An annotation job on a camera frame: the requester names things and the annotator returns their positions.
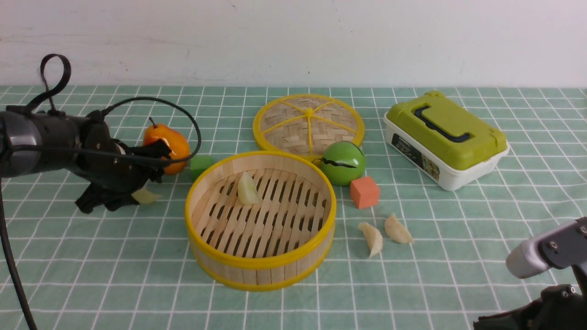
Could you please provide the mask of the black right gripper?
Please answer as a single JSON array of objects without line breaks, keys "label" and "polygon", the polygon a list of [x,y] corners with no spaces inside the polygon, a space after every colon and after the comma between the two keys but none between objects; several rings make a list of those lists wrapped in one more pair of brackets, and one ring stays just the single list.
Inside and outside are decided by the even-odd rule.
[{"label": "black right gripper", "polygon": [[585,330],[586,298],[571,285],[549,286],[520,308],[479,317],[474,330]]}]

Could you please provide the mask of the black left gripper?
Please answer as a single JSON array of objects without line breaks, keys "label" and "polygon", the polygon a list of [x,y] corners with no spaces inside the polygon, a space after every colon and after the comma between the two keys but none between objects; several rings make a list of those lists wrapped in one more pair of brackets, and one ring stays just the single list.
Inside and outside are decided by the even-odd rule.
[{"label": "black left gripper", "polygon": [[90,185],[75,201],[82,213],[89,215],[96,207],[103,205],[108,211],[140,203],[130,193],[141,189],[147,180],[161,184],[164,171],[169,167],[171,149],[161,139],[145,146],[131,148],[132,156],[158,159],[161,162],[128,159],[119,156],[126,152],[124,147],[111,138],[111,132],[100,110],[86,115],[87,120],[80,126],[80,141],[84,150],[106,152],[107,156],[79,153],[76,157],[76,175],[88,180]]}]

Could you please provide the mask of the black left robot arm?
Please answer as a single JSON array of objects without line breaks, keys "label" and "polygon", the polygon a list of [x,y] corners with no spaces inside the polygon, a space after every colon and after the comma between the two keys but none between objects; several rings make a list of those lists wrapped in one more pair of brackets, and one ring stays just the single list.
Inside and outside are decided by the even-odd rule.
[{"label": "black left robot arm", "polygon": [[161,181],[163,167],[140,163],[137,156],[168,160],[171,149],[160,141],[130,148],[111,137],[100,110],[71,116],[9,106],[1,113],[1,177],[66,169],[90,183],[75,202],[85,214],[100,205],[109,211],[137,205],[133,193],[147,180]]}]

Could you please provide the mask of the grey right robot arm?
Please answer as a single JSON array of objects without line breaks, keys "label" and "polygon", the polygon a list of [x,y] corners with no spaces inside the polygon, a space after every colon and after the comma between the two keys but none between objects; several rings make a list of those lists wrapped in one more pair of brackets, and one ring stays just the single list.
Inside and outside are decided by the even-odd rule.
[{"label": "grey right robot arm", "polygon": [[520,243],[506,259],[508,271],[527,279],[551,268],[572,268],[578,288],[549,286],[534,301],[505,313],[479,317],[476,330],[584,330],[587,327],[587,219],[561,224]]}]

